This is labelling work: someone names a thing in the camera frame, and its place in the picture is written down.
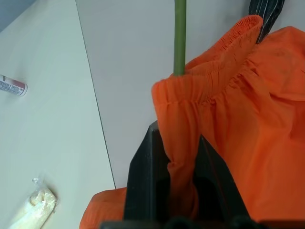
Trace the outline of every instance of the white package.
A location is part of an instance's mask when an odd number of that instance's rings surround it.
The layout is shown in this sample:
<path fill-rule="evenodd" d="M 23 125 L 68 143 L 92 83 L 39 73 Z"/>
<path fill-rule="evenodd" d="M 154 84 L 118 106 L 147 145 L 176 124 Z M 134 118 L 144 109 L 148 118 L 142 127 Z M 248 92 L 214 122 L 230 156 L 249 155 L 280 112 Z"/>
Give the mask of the white package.
<path fill-rule="evenodd" d="M 38 185 L 38 189 L 26 199 L 8 229 L 40 229 L 53 212 L 57 203 L 56 197 L 40 179 L 33 181 Z"/>

